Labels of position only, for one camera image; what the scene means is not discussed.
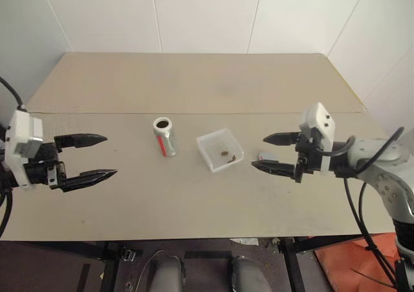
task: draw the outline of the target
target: orange cloth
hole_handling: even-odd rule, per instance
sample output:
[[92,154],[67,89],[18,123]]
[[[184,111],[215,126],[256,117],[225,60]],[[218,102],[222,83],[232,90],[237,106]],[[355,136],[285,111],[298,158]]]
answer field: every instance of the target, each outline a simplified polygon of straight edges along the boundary
[[[395,233],[373,236],[373,239],[382,254],[394,266],[395,260],[399,258],[395,246]],[[358,240],[316,251],[316,256],[334,291],[395,292],[394,289],[378,284],[351,270],[351,268],[355,269],[381,282],[391,284],[373,253],[365,250],[366,246],[365,240]]]

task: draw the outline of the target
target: table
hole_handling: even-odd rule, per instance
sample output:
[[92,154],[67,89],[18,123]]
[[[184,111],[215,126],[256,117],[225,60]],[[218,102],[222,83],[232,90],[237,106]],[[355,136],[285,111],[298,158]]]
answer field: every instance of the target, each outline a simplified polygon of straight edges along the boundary
[[[293,147],[261,142],[297,131],[300,113],[325,104],[338,140],[384,137],[320,54],[66,54],[28,109],[43,119],[47,140],[99,133],[99,145],[66,149],[69,175],[116,168],[107,181],[62,193],[46,186],[15,190],[4,240],[148,240],[356,234],[342,180],[305,175],[302,184],[256,170],[259,151],[296,162]],[[176,157],[159,153],[151,129],[160,114],[174,123]],[[195,138],[229,128],[245,151],[241,163],[212,174]],[[351,181],[351,187],[359,187]],[[365,222],[393,230],[373,190]]]

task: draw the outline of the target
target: dark floor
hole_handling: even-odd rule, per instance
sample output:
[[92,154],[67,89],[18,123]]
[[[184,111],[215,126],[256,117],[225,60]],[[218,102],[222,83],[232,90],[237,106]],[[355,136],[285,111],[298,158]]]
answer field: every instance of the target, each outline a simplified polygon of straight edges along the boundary
[[[184,258],[188,251],[231,251],[232,256],[245,256],[255,261],[272,289],[290,291],[283,255],[260,239],[260,246],[241,245],[227,239],[124,241],[132,249],[143,250],[134,262],[122,262],[118,271],[116,292],[125,292],[125,285],[135,287],[147,259],[164,249],[177,255],[185,263],[185,292],[229,292],[228,260],[226,258]],[[303,281],[307,291],[332,291],[313,253],[298,255]],[[0,291],[55,292],[76,291],[84,264],[90,264],[84,291],[99,291],[104,263],[77,256],[28,247],[12,242],[0,242]],[[138,291],[146,289],[146,275]]]

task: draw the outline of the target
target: small plastic box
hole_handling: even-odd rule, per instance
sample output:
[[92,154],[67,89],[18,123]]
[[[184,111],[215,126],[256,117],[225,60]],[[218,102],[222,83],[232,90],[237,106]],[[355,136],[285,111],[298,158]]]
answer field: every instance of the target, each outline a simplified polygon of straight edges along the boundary
[[213,173],[237,164],[245,156],[238,141],[226,128],[198,137],[197,144],[202,157]]

